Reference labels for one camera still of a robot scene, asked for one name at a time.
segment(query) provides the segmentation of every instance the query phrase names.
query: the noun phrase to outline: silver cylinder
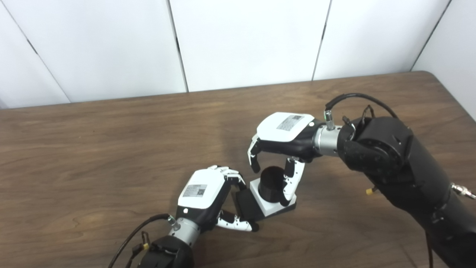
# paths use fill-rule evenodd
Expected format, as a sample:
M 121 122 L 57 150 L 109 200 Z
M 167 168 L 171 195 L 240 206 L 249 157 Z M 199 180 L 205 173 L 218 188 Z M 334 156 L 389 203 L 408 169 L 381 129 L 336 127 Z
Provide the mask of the silver cylinder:
M 338 156 L 337 138 L 342 126 L 337 125 L 334 129 L 328 130 L 325 126 L 320 126 L 314 136 L 314 146 L 321 155 Z
M 198 225 L 185 218 L 179 218 L 176 224 L 180 224 L 180 229 L 174 230 L 174 228 L 172 228 L 169 232 L 169 236 L 176 237 L 192 247 L 200 235 L 200 228 Z
M 324 119 L 326 120 L 327 130 L 334 130 L 336 128 L 334 119 L 332 118 L 332 112 L 330 110 L 324 111 Z

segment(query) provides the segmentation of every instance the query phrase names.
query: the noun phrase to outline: black cylinder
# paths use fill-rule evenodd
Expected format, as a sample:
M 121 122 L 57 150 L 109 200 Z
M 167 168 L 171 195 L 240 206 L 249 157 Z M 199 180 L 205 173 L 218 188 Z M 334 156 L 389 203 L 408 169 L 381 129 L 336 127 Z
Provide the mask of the black cylinder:
M 261 172 L 261 179 L 258 185 L 258 192 L 261 198 L 270 202 L 279 202 L 280 195 L 283 194 L 284 169 L 278 166 L 267 167 Z

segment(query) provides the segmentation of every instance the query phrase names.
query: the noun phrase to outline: panel seam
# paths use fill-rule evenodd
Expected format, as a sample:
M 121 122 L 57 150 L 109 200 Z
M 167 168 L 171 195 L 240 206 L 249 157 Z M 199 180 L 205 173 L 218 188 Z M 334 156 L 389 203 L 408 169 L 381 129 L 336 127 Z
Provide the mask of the panel seam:
M 48 68 L 48 66 L 46 65 L 45 61 L 43 60 L 43 58 L 40 56 L 40 54 L 38 54 L 37 50 L 34 48 L 33 44 L 30 42 L 30 40 L 28 39 L 28 37 L 26 36 L 25 32 L 23 31 L 23 29 L 20 27 L 20 25 L 18 25 L 17 21 L 15 20 L 15 18 L 13 17 L 13 15 L 11 14 L 10 10 L 8 10 L 7 6 L 5 5 L 5 3 L 3 2 L 3 0 L 0 0 L 0 2 L 2 3 L 3 7 L 5 8 L 5 10 L 8 12 L 8 14 L 10 15 L 10 18 L 13 20 L 13 22 L 17 25 L 18 29 L 20 30 L 21 34 L 23 35 L 23 37 L 25 37 L 26 41 L 28 42 L 28 44 L 30 44 L 30 47 L 33 49 L 33 52 L 35 52 L 35 54 L 38 55 L 38 57 L 40 58 L 40 61 L 41 63 L 43 63 L 43 65 L 45 66 L 46 70 L 48 71 L 48 73 L 51 75 L 51 77 L 53 78 L 53 80 L 55 81 L 55 83 L 58 85 L 59 89 L 61 89 L 61 91 L 63 92 L 64 96 L 66 97 L 66 99 L 68 99 L 68 102 L 71 103 L 71 99 L 69 98 L 69 96 L 66 94 L 66 92 L 64 91 L 64 89 L 61 87 L 60 83 L 58 82 L 58 80 L 56 80 L 56 77 L 53 75 L 53 73 L 51 72 L 51 70 Z
M 170 4 L 170 0 L 167 0 L 167 9 L 169 10 L 170 24 L 172 25 L 172 32 L 174 35 L 175 45 L 177 46 L 178 61 L 180 63 L 180 68 L 182 70 L 182 77 L 183 77 L 183 82 L 185 84 L 185 91 L 189 92 L 187 76 L 185 75 L 185 67 L 183 65 L 182 52 L 180 51 L 179 38 L 177 37 L 177 30 L 175 29 L 174 15 L 172 14 L 172 5 Z
M 329 7 L 328 7 L 328 9 L 327 9 L 326 21 L 324 22 L 324 28 L 323 28 L 323 30 L 322 30 L 321 41 L 320 41 L 320 43 L 319 43 L 319 49 L 317 50 L 316 64 L 314 64 L 314 71 L 312 72 L 311 81 L 314 80 L 314 75 L 316 74 L 317 61 L 319 60 L 319 55 L 320 55 L 320 53 L 321 53 L 322 42 L 324 41 L 324 34 L 326 33 L 327 21 L 328 21 L 328 19 L 329 19 L 329 13 L 330 13 L 330 7 L 331 7 L 331 6 L 332 6 L 332 0 L 329 1 Z
M 428 42 L 430 41 L 431 37 L 433 36 L 433 33 L 435 32 L 436 28 L 437 28 L 438 25 L 440 24 L 440 21 L 441 21 L 441 19 L 443 18 L 443 15 L 446 13 L 446 10 L 448 9 L 449 4 L 451 3 L 451 1 L 453 1 L 453 0 L 449 0 L 449 1 L 448 1 L 448 4 L 446 5 L 445 10 L 443 10 L 443 13 L 441 13 L 440 18 L 438 19 L 438 21 L 436 22 L 435 26 L 433 27 L 433 30 L 431 31 L 430 35 L 428 36 L 428 39 L 426 40 L 425 44 L 423 45 L 423 47 L 422 47 L 421 50 L 420 50 L 420 53 L 418 54 L 418 56 L 416 57 L 415 61 L 413 62 L 413 65 L 412 65 L 412 67 L 410 68 L 410 71 L 412 71 L 413 68 L 415 67 L 415 64 L 417 63 L 418 59 L 419 59 L 420 56 L 421 56 L 421 53 L 423 53 L 423 50 L 425 49 L 426 45 L 427 45 Z

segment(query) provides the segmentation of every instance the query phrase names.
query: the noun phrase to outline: silver connector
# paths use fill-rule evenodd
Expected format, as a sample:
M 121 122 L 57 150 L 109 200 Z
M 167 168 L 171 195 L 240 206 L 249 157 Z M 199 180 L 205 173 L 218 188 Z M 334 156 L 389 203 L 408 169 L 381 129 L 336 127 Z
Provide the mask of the silver connector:
M 326 120 L 327 130 L 334 130 L 336 128 L 334 119 L 332 118 L 332 112 L 330 110 L 324 111 L 324 119 Z
M 177 221 L 175 220 L 174 217 L 172 217 L 172 215 L 169 216 L 167 221 L 169 222 L 170 225 L 172 225 L 174 231 L 178 231 L 180 229 L 180 224 L 177 223 Z
M 339 156 L 337 153 L 337 140 L 342 126 L 334 126 L 333 130 L 328 130 L 323 125 L 320 126 L 314 136 L 314 146 L 321 155 Z
M 453 189 L 453 191 L 456 194 L 458 194 L 459 196 L 466 196 L 466 197 L 469 197 L 471 199 L 476 199 L 476 195 L 474 195 L 470 190 L 468 190 L 468 188 L 466 188 L 464 186 L 452 183 L 451 184 L 451 189 Z
M 189 219 L 179 218 L 178 222 L 180 223 L 182 228 L 179 228 L 178 230 L 175 230 L 173 228 L 172 230 L 170 230 L 169 236 L 176 237 L 182 240 L 190 247 L 193 247 L 195 241 L 197 241 L 197 238 L 200 235 L 200 228 L 196 223 Z

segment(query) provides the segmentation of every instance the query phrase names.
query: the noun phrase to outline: white robotic hand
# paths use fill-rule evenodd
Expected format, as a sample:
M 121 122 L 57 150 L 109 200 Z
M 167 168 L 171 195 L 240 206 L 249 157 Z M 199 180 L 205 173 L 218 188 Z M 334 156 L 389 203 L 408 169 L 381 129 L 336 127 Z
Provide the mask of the white robotic hand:
M 213 165 L 195 171 L 178 198 L 177 219 L 184 218 L 195 223 L 201 232 L 214 226 L 258 231 L 254 222 L 243 221 L 237 215 L 221 209 L 231 186 L 246 189 L 243 177 L 227 166 Z

